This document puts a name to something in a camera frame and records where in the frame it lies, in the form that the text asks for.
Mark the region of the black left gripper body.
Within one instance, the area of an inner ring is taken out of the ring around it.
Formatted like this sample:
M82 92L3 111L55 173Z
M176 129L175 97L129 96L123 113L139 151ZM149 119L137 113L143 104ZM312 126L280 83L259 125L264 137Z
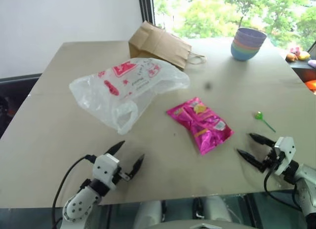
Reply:
M116 186L121 180L130 181L131 174L122 170L121 166L118 166L113 173L112 183Z

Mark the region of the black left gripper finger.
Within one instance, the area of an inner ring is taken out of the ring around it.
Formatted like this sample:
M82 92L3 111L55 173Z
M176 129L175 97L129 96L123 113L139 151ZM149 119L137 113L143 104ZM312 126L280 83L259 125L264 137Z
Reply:
M118 151L119 149L122 147L122 145L125 143L125 141L120 141L118 142L117 144L111 146L107 151L106 151L106 154L110 154L112 156L114 156Z
M140 170L141 165L142 165L143 160L144 160L144 157L145 157L145 155L142 154L142 155L136 160L136 162L134 163L131 172L128 174L128 176L129 176L129 181L132 180L132 179L135 177L135 175L137 174L137 172Z

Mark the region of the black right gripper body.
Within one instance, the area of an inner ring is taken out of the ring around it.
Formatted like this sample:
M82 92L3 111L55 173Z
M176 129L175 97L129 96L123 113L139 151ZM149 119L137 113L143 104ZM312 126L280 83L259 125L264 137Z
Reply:
M271 148L269 153L266 155L266 157L263 159L261 162L261 166L259 167L259 171L261 173L264 173L267 169L272 169L273 165L277 163L278 161L278 156L275 148Z

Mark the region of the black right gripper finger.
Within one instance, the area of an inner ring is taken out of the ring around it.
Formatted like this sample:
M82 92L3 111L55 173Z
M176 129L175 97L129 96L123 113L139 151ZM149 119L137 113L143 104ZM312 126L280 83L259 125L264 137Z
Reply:
M260 145L266 145L270 148L273 148L275 146L275 142L265 136L259 135L257 133L249 133L248 135L251 137L252 140Z
M246 160L248 163L250 163L252 166L257 168L260 172L264 172L264 166L261 162L259 162L253 155L249 154L248 152L245 152L243 150L237 149L237 152L240 154L240 156Z

